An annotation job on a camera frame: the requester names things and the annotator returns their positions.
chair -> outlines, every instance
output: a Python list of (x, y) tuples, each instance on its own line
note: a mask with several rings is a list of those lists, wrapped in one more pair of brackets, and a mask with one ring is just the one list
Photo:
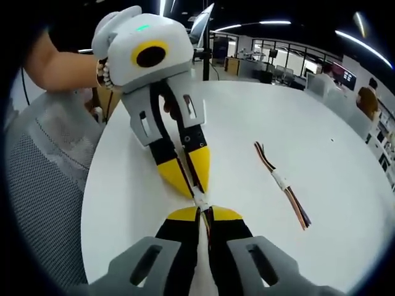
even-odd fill
[(372, 128), (372, 121), (359, 108), (349, 117), (347, 123), (365, 141)]
[(345, 122), (348, 121), (350, 116), (357, 108), (355, 104), (347, 100), (344, 94), (337, 89), (332, 89), (329, 91), (325, 100), (325, 105)]
[(285, 72), (285, 68), (283, 66), (277, 65), (276, 69), (274, 69), (274, 77), (275, 79), (281, 79)]
[(283, 74), (283, 82), (287, 85), (290, 85), (294, 81), (294, 70), (285, 68), (284, 74)]
[(81, 207), (101, 133), (74, 93), (42, 94), (6, 131), (6, 175), (18, 227), (37, 262), (64, 290), (86, 283)]

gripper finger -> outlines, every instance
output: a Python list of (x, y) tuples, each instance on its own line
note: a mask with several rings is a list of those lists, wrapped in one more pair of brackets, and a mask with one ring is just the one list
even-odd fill
[(210, 149), (200, 125), (180, 130), (186, 162), (192, 174), (194, 186), (206, 193), (209, 187)]
[(150, 86), (122, 94), (121, 100), (130, 115), (130, 127), (143, 146), (162, 139), (151, 108)]
[(180, 108), (183, 126), (189, 128), (201, 125), (205, 120), (204, 103), (201, 96), (195, 96), (196, 83), (193, 81), (191, 71), (167, 78), (167, 85), (172, 90)]
[(187, 198), (193, 198), (192, 188), (189, 185), (185, 170), (175, 152), (170, 138), (163, 138), (149, 145), (152, 156), (158, 167), (159, 174), (179, 193)]

cable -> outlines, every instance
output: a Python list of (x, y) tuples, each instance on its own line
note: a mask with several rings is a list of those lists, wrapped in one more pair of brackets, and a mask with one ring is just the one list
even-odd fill
[(220, 75), (219, 75), (217, 69), (214, 68), (214, 65), (213, 65), (212, 63), (210, 63), (210, 65), (211, 65), (211, 67), (214, 69), (214, 71), (217, 73), (217, 78), (218, 78), (218, 80), (220, 80)]
[(29, 98), (28, 98), (28, 96), (27, 96), (27, 91), (26, 91), (25, 75), (23, 74), (23, 68), (20, 69), (20, 72), (21, 72), (21, 74), (22, 74), (23, 92), (25, 93), (27, 105), (30, 106), (30, 101), (29, 101)]
[[(273, 175), (273, 172), (274, 172), (274, 170), (276, 170), (276, 168), (267, 160), (267, 158), (265, 156), (265, 152), (264, 152), (264, 146), (263, 145), (261, 146), (258, 142), (255, 142), (254, 146), (255, 146), (255, 149), (256, 149), (261, 161), (264, 163), (265, 167), (267, 167), (269, 172)], [(299, 222), (302, 226), (302, 229), (305, 230), (306, 228), (308, 228), (311, 225), (311, 220), (309, 219), (306, 212), (302, 208), (301, 204), (297, 200), (295, 193), (293, 192), (291, 187), (288, 186), (287, 188), (283, 189), (283, 191), (284, 191), (285, 195), (287, 196), (289, 202), (291, 203), (291, 205), (294, 209), (294, 212), (297, 216), (297, 219), (299, 220)]]
[(108, 122), (109, 122), (109, 112), (110, 112), (110, 105), (111, 105), (111, 100), (112, 100), (112, 95), (113, 94), (114, 94), (114, 92), (110, 93), (110, 99), (109, 99), (109, 103), (107, 105), (106, 124), (108, 124)]

round table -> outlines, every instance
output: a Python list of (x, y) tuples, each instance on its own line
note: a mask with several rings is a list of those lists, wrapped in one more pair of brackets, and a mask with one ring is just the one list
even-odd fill
[[(210, 81), (191, 95), (206, 105), (202, 128), (211, 151), (211, 204), (240, 213), (253, 235), (292, 256), (313, 283), (344, 292), (353, 288), (374, 268), (395, 224), (394, 196), (364, 141), (295, 89)], [(171, 212), (193, 204), (159, 176), (129, 119), (120, 102), (89, 171), (81, 217), (88, 282), (105, 275), (111, 259), (135, 242), (155, 236)], [(175, 122), (164, 115), (164, 123), (180, 151)], [(260, 161), (254, 141), (264, 144), (267, 158), (286, 176), (312, 221), (307, 230)]]

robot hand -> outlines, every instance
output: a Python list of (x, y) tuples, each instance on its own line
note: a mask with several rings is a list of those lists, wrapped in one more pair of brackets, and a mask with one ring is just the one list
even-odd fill
[(184, 196), (192, 185), (181, 165), (159, 110), (159, 96), (176, 119), (193, 186), (205, 192), (210, 153), (201, 124), (204, 103), (191, 76), (193, 46), (185, 27), (169, 18), (142, 14), (133, 6), (104, 17), (94, 34), (93, 53), (105, 60), (105, 82), (116, 86), (130, 115), (130, 126), (149, 146), (159, 173)]

